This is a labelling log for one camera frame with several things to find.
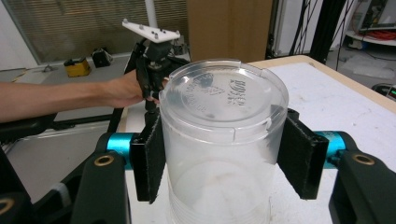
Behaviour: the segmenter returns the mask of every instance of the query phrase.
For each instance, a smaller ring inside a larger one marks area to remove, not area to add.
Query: yellow box
[[[64,68],[70,77],[85,77],[91,72],[86,58],[80,58],[78,61],[67,60],[64,62]]]

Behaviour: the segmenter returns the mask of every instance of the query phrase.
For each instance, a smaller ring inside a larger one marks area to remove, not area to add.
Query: window
[[[149,25],[143,0],[3,0],[39,64],[130,52],[142,37],[122,27],[124,18]],[[154,1],[158,26],[188,41],[186,0]]]

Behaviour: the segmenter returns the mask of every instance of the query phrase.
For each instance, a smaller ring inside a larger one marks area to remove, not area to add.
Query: brown cardboard panel
[[[270,0],[188,0],[191,58],[264,60]]]

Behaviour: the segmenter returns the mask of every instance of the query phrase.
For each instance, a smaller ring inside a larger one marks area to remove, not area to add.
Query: white bracket
[[[128,20],[126,20],[126,19],[123,20],[122,26],[147,38],[148,40],[150,40],[154,43],[162,43],[165,41],[170,41],[173,39],[180,38],[179,31],[173,32],[173,31],[167,31],[164,29],[153,28],[153,27],[142,25],[142,24],[128,22]]]

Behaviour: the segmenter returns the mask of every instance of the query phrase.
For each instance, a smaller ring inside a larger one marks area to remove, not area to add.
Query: clear plastic container
[[[188,64],[160,93],[173,223],[268,223],[289,96],[268,70]]]

